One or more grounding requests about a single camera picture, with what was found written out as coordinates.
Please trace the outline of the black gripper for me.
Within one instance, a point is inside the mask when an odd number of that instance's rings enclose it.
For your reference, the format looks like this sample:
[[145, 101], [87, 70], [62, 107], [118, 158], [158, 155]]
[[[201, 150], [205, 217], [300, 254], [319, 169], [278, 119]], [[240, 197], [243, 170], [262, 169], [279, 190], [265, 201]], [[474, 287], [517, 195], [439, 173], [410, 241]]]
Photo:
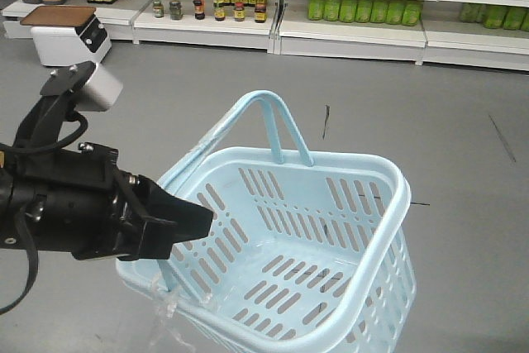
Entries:
[[12, 149], [12, 249], [76, 260], [167, 260], [208, 236], [214, 212], [120, 170], [114, 149]]

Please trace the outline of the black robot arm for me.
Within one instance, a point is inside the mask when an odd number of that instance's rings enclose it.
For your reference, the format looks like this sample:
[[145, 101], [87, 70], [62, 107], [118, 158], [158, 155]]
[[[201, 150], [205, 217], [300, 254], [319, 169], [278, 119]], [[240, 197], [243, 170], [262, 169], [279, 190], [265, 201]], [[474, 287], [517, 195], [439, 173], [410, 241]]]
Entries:
[[166, 260], [174, 244], [206, 237], [213, 212], [175, 197], [144, 175], [117, 167], [118, 151], [7, 154], [1, 169], [1, 246], [21, 248], [19, 210], [38, 250], [76, 260]]

